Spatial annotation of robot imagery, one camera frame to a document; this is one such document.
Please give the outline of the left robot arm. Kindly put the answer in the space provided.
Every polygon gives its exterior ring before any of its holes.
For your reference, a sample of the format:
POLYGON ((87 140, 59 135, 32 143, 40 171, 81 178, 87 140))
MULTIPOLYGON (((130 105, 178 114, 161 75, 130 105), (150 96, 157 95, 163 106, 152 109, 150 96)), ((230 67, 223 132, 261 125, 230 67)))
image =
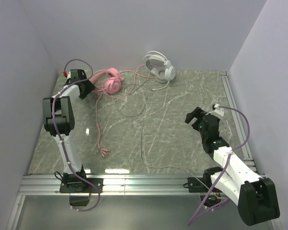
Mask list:
POLYGON ((76 193, 95 188, 95 185, 88 181, 74 143, 72 101, 84 99, 95 86, 82 69, 72 69, 69 76, 61 91, 42 100, 42 111, 44 128, 55 139, 64 163, 63 174, 57 178, 62 187, 76 193))

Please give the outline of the pink headphones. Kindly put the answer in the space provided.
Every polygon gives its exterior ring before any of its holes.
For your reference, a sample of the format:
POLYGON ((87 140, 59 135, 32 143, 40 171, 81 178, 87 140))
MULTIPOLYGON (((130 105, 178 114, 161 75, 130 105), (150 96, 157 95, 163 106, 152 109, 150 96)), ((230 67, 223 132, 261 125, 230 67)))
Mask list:
POLYGON ((121 76, 121 73, 115 68, 98 71, 90 78, 89 81, 95 85, 104 76, 107 76, 107 78, 104 80, 101 87, 96 87, 94 89, 94 92, 108 94, 118 93, 121 89, 121 82, 123 81, 123 77, 121 76))

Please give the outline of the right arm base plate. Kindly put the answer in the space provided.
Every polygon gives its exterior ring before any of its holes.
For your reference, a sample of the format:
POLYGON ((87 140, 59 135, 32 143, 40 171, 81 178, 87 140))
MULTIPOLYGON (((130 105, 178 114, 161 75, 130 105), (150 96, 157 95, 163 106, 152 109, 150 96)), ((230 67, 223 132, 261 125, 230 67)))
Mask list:
POLYGON ((183 184, 183 187, 187 189, 189 193, 205 193, 208 191, 202 184, 202 179, 195 177, 188 177, 187 182, 183 184))

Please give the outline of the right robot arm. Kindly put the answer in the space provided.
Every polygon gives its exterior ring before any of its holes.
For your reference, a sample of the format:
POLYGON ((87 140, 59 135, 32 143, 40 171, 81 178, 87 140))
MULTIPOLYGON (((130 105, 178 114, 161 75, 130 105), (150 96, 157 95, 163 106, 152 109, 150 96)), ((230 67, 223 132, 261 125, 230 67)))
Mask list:
POLYGON ((274 182, 252 171, 220 136, 219 123, 226 107, 215 104, 212 109, 206 112, 196 107, 185 119, 187 124, 195 120, 192 128, 200 133, 205 153, 219 165, 205 170, 199 180, 208 191, 187 225, 229 201, 236 204, 240 218, 248 226, 279 218, 274 182))

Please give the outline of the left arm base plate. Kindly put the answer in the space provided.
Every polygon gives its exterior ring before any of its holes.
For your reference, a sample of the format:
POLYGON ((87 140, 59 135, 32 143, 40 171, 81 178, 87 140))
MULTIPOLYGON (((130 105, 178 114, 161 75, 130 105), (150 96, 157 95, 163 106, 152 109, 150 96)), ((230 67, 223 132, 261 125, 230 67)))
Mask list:
POLYGON ((62 194, 75 194, 75 193, 101 193, 103 190, 103 179, 102 178, 85 178, 91 184, 93 184, 96 188, 80 180, 74 174, 64 174, 59 192, 62 194))

